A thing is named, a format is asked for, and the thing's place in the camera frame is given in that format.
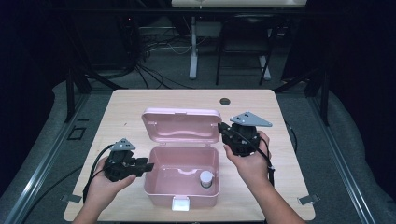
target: forearm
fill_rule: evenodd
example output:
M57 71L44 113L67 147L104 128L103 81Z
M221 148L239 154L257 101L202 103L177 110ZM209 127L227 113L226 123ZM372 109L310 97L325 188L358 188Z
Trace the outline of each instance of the forearm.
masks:
M268 223L304 223L268 181L248 187Z
M90 208L89 206L82 206L81 210L78 212L76 218L74 219L74 224L84 223L96 223L97 219L100 216L100 212L98 209Z

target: pink plastic box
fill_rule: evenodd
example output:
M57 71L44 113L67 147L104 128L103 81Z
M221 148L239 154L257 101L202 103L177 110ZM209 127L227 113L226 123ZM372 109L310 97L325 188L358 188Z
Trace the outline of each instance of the pink plastic box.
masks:
M173 210L215 206L220 190L217 110L148 108L142 115L153 148L145 192L153 204Z

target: light wood tabletop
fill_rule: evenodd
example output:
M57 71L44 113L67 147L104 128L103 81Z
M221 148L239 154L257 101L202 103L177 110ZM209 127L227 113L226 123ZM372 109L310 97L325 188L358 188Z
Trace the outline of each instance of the light wood tabletop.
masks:
M230 100L222 105L220 99ZM272 164L275 166L275 186L286 202L304 219L315 217L312 204L301 205L298 198L308 195L299 163L293 151L276 96L268 90L119 90L114 91L102 118L92 147L78 178L73 194L82 196L93 162L100 151L110 144L128 139L136 146L134 157L148 157L159 144L150 140L143 120L148 107L214 109L222 121L231 125L230 117L249 111L270 121L272 127L257 127L270 137ZM155 206L144 191L145 175L122 190L101 214L102 221L254 221L264 216L254 197L227 159L221 139L212 147L219 151L220 191L214 207L172 211L171 207ZM71 221L83 202L69 202L64 218Z
M172 0L173 7L305 7L306 0Z

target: white cylindrical object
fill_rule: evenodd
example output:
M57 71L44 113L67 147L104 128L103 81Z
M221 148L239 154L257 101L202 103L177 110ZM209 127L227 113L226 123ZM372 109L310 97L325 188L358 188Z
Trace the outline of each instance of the white cylindrical object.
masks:
M200 174L202 187L208 189L212 186L213 174L210 171L203 171Z

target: box lid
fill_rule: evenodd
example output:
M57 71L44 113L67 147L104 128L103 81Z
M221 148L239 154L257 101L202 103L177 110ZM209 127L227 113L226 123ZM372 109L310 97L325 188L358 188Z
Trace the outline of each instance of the box lid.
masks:
M219 141L219 111L210 109L150 107L142 115L151 140L159 143Z

